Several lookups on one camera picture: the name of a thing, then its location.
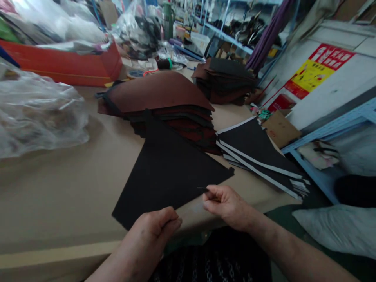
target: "purple fabric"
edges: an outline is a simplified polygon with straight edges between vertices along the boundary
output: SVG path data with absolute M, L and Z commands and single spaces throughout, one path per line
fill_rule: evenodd
M 256 48 L 249 57 L 246 68 L 253 69 L 255 75 L 258 75 L 260 69 L 264 66 L 269 51 L 285 24 L 285 16 L 288 15 L 288 11 L 293 2 L 294 0 L 284 0 L 282 2 L 282 5 L 272 18 L 270 24 L 265 28 Z

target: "hand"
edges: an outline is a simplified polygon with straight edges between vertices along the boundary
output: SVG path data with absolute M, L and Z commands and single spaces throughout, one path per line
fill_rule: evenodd
M 220 216 L 232 228 L 247 232 L 254 210 L 229 186 L 209 185 L 204 197 L 204 209 Z
M 147 281 L 162 258 L 163 250 L 181 219 L 172 207 L 141 215 L 121 243 L 129 280 Z

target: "beige tabletop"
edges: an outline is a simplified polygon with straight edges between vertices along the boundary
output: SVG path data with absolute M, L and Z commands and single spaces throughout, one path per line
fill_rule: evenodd
M 192 74 L 187 69 L 182 72 L 187 77 Z M 134 134 L 128 121 L 96 112 L 93 95 L 101 89 L 77 90 L 90 114 L 86 144 L 0 161 L 0 277 L 22 267 L 83 258 L 91 262 L 92 257 L 109 254 L 126 234 L 111 213 L 144 140 Z M 214 107 L 216 130 L 251 115 L 246 107 Z M 223 157 L 211 156 L 230 167 Z M 300 203 L 237 167 L 223 184 L 232 186 L 261 212 Z M 177 236 L 222 224 L 203 209 L 201 197 L 177 212 L 183 219 Z

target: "poster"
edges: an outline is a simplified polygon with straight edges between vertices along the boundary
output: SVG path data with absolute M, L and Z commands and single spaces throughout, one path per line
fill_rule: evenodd
M 303 99 L 354 55 L 342 48 L 321 44 L 286 82 L 284 88 Z

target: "blue metal shelf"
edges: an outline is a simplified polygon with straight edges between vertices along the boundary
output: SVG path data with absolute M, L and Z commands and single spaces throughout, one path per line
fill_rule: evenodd
M 253 50 L 251 48 L 248 48 L 246 46 L 243 46 L 239 41 L 236 41 L 234 38 L 232 38 L 231 36 L 227 35 L 226 33 L 224 33 L 223 31 L 219 30 L 218 28 L 212 26 L 211 24 L 209 23 L 206 23 L 204 25 L 204 27 L 208 27 L 209 29 L 211 29 L 212 31 L 214 31 L 215 33 L 217 33 L 219 36 L 223 37 L 226 41 L 232 43 L 233 45 L 239 47 L 240 49 L 242 49 L 244 52 L 247 52 L 248 54 L 252 54 L 253 53 Z
M 324 194 L 333 204 L 339 203 L 333 191 L 333 184 L 336 179 L 346 175 L 346 172 L 343 171 L 339 166 L 327 168 L 324 170 L 318 170 L 310 162 L 302 159 L 302 156 L 299 154 L 297 149 L 316 139 L 329 141 L 345 132 L 349 132 L 350 130 L 359 127 L 367 121 L 376 124 L 375 109 L 376 98 L 372 98 L 364 104 L 334 119 L 333 121 L 316 129 L 312 133 L 304 136 L 303 138 L 282 149 L 282 153 L 284 154 L 291 153 L 291 155 L 298 161 L 302 168 L 307 172 L 307 174 L 312 178 L 312 180 L 317 184 L 317 186 L 324 192 Z
M 194 11 L 196 9 L 196 1 L 197 0 L 195 0 L 195 2 L 194 2 Z M 206 18 L 207 18 L 207 15 L 208 15 L 208 9 L 206 9 L 206 11 L 205 11 L 204 22 L 202 22 L 202 12 L 203 12 L 203 8 L 204 8 L 204 5 L 205 5 L 205 1 L 210 1 L 210 0 L 201 0 L 201 1 L 202 2 L 201 2 L 201 16 L 200 16 L 200 18 L 198 18 L 193 12 L 193 18 L 196 19 L 200 24 L 203 24 L 203 28 L 202 28 L 201 33 L 204 33 L 205 28 L 208 27 L 210 30 L 214 31 L 219 37 L 224 38 L 226 41 L 230 42 L 231 44 L 237 46 L 238 48 L 240 48 L 241 50 L 243 50 L 247 54 L 251 55 L 253 53 L 253 50 L 251 48 L 242 45 L 239 41 L 237 41 L 236 39 L 234 39 L 233 37 L 227 35 L 226 33 L 224 33 L 222 31 L 224 24 L 226 22 L 230 3 L 231 2 L 251 2 L 251 0 L 227 0 L 226 11 L 224 13 L 224 18 L 222 20 L 221 29 L 218 29 L 218 28 L 214 27 L 213 25 L 206 22 Z M 262 0 L 262 1 L 260 1 L 260 3 L 280 5 L 282 3 L 282 0 Z M 296 24 L 296 18 L 297 18 L 297 15 L 298 15 L 299 6 L 300 6 L 300 0 L 296 0 L 296 9 L 295 9 L 295 12 L 294 12 L 294 16 L 292 18 L 292 23 L 291 23 L 291 27 L 290 27 L 290 34 L 293 32 L 295 24 Z M 286 46 L 287 46 L 286 43 L 282 47 L 273 46 L 273 48 L 278 49 L 278 54 L 270 62 L 268 62 L 264 65 L 264 68 L 266 68 L 266 70 L 265 70 L 264 75 L 260 78 L 258 85 L 260 85 L 263 82 L 263 80 L 266 78 L 266 76 L 270 73 L 271 69 L 274 67 L 274 65 L 276 64 L 278 59 L 281 57 L 282 53 L 285 51 Z

